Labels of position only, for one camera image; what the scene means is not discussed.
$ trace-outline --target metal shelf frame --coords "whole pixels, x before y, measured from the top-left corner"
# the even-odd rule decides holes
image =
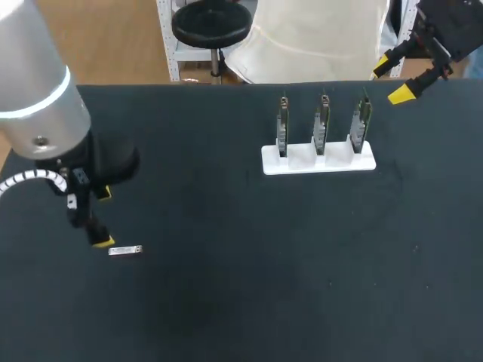
[[[159,24],[161,27],[163,41],[165,43],[166,60],[168,62],[168,69],[171,81],[180,81],[180,67],[179,62],[201,62],[209,61],[211,59],[210,51],[208,49],[192,48],[180,41],[178,41],[171,30],[171,18],[177,7],[173,4],[174,0],[156,0],[158,4]],[[240,1],[248,10],[255,13],[257,8],[257,0],[241,0]],[[402,8],[404,16],[401,17],[401,31],[398,37],[398,44],[401,44],[406,38],[409,38],[411,30],[413,29],[414,20],[416,19],[417,9],[416,4],[419,0],[402,0]],[[225,55],[235,49],[238,45],[235,44],[230,48],[223,50]],[[391,71],[392,78],[398,78],[402,71],[401,61],[399,66]]]

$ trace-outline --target stool leg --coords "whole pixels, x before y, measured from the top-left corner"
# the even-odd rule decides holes
[[[217,49],[211,49],[211,77],[212,84],[221,84],[220,63]]]

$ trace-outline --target stool seat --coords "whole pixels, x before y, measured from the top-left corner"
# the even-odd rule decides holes
[[[251,28],[251,14],[234,2],[200,1],[182,7],[172,20],[173,34],[195,48],[221,49],[245,39]]]

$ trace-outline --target wooden floor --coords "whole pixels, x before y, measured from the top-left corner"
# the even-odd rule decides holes
[[[170,82],[156,0],[36,1],[79,84]]]

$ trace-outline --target cable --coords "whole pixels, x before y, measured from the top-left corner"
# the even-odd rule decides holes
[[[30,170],[18,173],[0,183],[0,197],[10,188],[29,179],[49,179],[61,191],[67,190],[67,181],[58,173],[48,170]]]

